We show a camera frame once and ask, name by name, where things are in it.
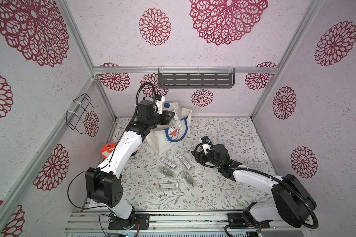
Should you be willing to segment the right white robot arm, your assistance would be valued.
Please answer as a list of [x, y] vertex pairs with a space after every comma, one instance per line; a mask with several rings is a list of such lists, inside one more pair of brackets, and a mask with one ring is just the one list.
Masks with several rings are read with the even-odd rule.
[[272, 195], [272, 201], [256, 203], [247, 208], [256, 223], [284, 221], [295, 228], [318, 227], [318, 218], [314, 212], [317, 204], [296, 176], [269, 175], [235, 161], [226, 166], [208, 167], [217, 169], [232, 181], [248, 184]]

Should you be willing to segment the white Doraemon canvas bag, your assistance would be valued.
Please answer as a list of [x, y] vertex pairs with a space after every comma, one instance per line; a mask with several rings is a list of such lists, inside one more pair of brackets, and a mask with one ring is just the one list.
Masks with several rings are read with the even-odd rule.
[[164, 104], [163, 111], [173, 112], [173, 110], [177, 112], [182, 126], [176, 128], [174, 119], [172, 119], [169, 125], [158, 125], [157, 128], [152, 129], [145, 139], [147, 144], [158, 155], [162, 155], [167, 150], [178, 145], [190, 133], [192, 109], [182, 107], [179, 102]]

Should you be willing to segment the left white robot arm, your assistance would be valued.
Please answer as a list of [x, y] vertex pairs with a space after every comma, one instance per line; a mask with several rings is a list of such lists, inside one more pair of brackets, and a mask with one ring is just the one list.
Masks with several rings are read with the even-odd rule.
[[88, 198], [104, 204], [116, 217], [133, 219], [134, 208], [123, 197], [122, 170], [151, 129], [168, 125], [175, 113], [162, 111], [149, 117], [136, 116], [122, 134], [115, 149], [97, 168], [89, 168], [85, 174]]

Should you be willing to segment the clear compass set hidden case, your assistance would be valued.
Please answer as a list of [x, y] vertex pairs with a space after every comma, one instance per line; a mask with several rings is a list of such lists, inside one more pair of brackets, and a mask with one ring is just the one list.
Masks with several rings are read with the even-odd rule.
[[188, 161], [188, 159], [182, 155], [182, 156], [179, 156], [179, 160], [181, 161], [181, 163], [184, 165], [184, 167], [188, 170], [192, 170], [193, 169], [193, 166], [190, 164], [190, 162]]

